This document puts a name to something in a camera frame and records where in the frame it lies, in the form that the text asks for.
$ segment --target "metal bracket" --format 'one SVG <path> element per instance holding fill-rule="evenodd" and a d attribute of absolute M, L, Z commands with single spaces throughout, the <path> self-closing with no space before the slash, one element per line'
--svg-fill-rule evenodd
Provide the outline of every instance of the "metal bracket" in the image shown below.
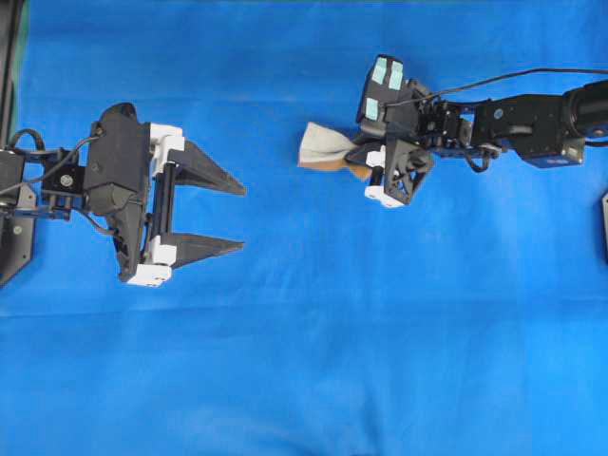
<path fill-rule="evenodd" d="M 36 194 L 28 185 L 21 188 L 17 207 L 36 207 Z M 31 261 L 35 221 L 34 218 L 0 218 L 0 287 Z"/>

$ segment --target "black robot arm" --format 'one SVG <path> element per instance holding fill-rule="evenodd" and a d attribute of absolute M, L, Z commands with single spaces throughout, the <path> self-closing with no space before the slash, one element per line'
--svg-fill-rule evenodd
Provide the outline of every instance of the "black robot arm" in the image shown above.
<path fill-rule="evenodd" d="M 454 103 L 406 79 L 400 61 L 380 55 L 366 79 L 356 120 L 359 146 L 345 160 L 371 168 L 368 198 L 398 207 L 411 202 L 433 155 L 465 159 L 475 172 L 485 171 L 509 149 L 540 168 L 582 164 L 585 145 L 607 145 L 587 140 L 608 136 L 608 81 L 563 95 Z"/>
<path fill-rule="evenodd" d="M 24 135 L 34 139 L 37 150 L 17 147 Z M 87 143 L 86 165 L 80 165 L 79 150 Z M 23 180 L 26 162 L 40 163 L 45 173 Z M 30 188 L 37 181 L 42 182 L 42 204 Z M 153 212 L 148 213 L 151 181 L 156 185 Z M 245 194 L 180 128 L 139 123 L 132 104 L 107 109 L 90 136 L 71 150 L 46 150 L 37 132 L 17 132 L 0 150 L 0 285 L 29 261 L 33 220 L 69 220 L 72 211 L 112 236 L 119 279 L 135 285 L 159 286 L 183 265 L 242 247 L 242 242 L 174 233 L 176 185 Z M 89 214 L 105 218 L 107 228 Z"/>

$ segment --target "cable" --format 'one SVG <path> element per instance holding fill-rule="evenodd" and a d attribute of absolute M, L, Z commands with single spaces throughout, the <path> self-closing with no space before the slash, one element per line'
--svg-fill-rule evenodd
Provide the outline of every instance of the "cable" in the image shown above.
<path fill-rule="evenodd" d="M 608 141 L 585 141 L 585 145 L 589 147 L 606 147 L 608 146 Z"/>
<path fill-rule="evenodd" d="M 20 149 L 18 147 L 14 147 L 11 149 L 0 149 L 0 151 L 14 152 L 17 155 L 55 155 L 58 152 L 61 152 L 61 149 L 29 150 L 29 149 Z"/>
<path fill-rule="evenodd" d="M 440 90 L 439 92 L 431 93 L 425 97 L 416 98 L 415 100 L 402 100 L 401 102 L 386 103 L 384 106 L 401 106 L 408 105 L 410 103 L 418 103 L 423 100 L 432 100 L 433 98 L 441 97 L 449 93 L 462 92 L 471 88 L 485 86 L 486 84 L 496 83 L 504 79 L 517 78 L 519 76 L 525 76 L 526 74 L 533 73 L 578 73 L 578 74 L 608 74 L 608 69 L 587 69 L 587 68 L 533 68 L 525 69 L 524 71 L 516 71 L 514 73 L 507 73 L 502 76 L 496 76 L 494 78 L 484 79 L 477 83 L 462 85 L 460 87 L 448 88 L 446 90 Z"/>
<path fill-rule="evenodd" d="M 473 158 L 471 157 L 468 151 L 465 152 L 465 160 L 466 163 L 468 163 L 468 165 L 471 167 L 471 169 L 476 173 L 483 173 L 490 165 L 490 155 L 488 152 L 484 152 L 484 154 L 482 155 L 481 166 L 475 161 L 473 161 Z"/>
<path fill-rule="evenodd" d="M 83 209 L 74 209 L 74 211 L 78 212 L 81 216 L 87 219 L 91 225 L 93 225 L 93 229 L 98 232 L 100 235 L 104 236 L 114 236 L 116 233 L 115 230 L 110 230 L 108 228 L 104 228 L 102 225 L 97 223 L 86 211 Z"/>
<path fill-rule="evenodd" d="M 70 150 L 69 152 L 67 152 L 66 156 L 63 157 L 61 160 L 57 161 L 57 163 L 55 163 L 45 174 L 43 174 L 42 176 L 39 176 L 35 179 L 30 179 L 30 180 L 23 180 L 19 183 L 15 183 L 14 185 L 10 185 L 7 188 L 3 188 L 2 190 L 0 190 L 0 195 L 4 195 L 5 193 L 11 192 L 12 190 L 14 190 L 15 188 L 21 188 L 24 185 L 29 185 L 32 183 L 36 183 L 39 181 L 43 181 L 44 179 L 48 178 L 49 176 L 52 176 L 54 173 L 56 173 L 69 159 L 71 159 L 77 152 L 78 150 L 85 144 L 87 143 L 91 143 L 92 141 L 95 141 L 99 138 L 99 136 L 90 136 L 88 138 L 84 138 L 83 140 L 78 141 L 78 143 L 76 144 L 76 146 Z"/>

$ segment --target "cloth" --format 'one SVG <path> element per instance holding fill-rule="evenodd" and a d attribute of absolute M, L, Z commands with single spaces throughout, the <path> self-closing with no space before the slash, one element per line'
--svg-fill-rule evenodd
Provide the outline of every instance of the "cloth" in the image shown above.
<path fill-rule="evenodd" d="M 314 122 L 308 122 L 297 155 L 297 165 L 317 171 L 337 171 L 348 168 L 361 181 L 371 171 L 366 166 L 347 163 L 344 157 L 356 144 L 343 134 Z"/>
<path fill-rule="evenodd" d="M 245 246 L 148 290 L 118 281 L 111 241 L 78 215 L 37 223 L 34 260 L 0 291 L 0 454 L 608 452 L 604 150 L 550 170 L 509 152 L 479 176 L 438 160 L 392 211 L 349 173 L 295 166 L 308 121 L 352 137 L 378 53 L 432 90 L 606 68 L 607 13 L 603 0 L 32 0 L 16 126 L 70 147 L 130 101 L 182 127 L 248 194 L 179 187 L 175 230 Z"/>

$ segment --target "fabric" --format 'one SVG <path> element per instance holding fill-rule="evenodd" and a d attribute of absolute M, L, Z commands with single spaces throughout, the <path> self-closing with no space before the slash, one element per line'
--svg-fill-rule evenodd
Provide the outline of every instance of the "fabric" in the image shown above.
<path fill-rule="evenodd" d="M 343 134 L 308 122 L 297 154 L 297 165 L 317 171 L 338 171 L 348 168 L 361 181 L 371 175 L 366 166 L 347 163 L 344 157 L 356 144 Z"/>
<path fill-rule="evenodd" d="M 117 280 L 110 240 L 77 214 L 40 221 L 0 292 L 0 454 L 608 451 L 604 150 L 551 170 L 509 152 L 482 175 L 438 160 L 396 210 L 346 170 L 295 166 L 308 121 L 351 136 L 378 53 L 434 90 L 606 67 L 608 3 L 30 6 L 16 126 L 71 146 L 130 101 L 182 127 L 248 195 L 179 188 L 176 231 L 245 247 L 148 290 Z"/>

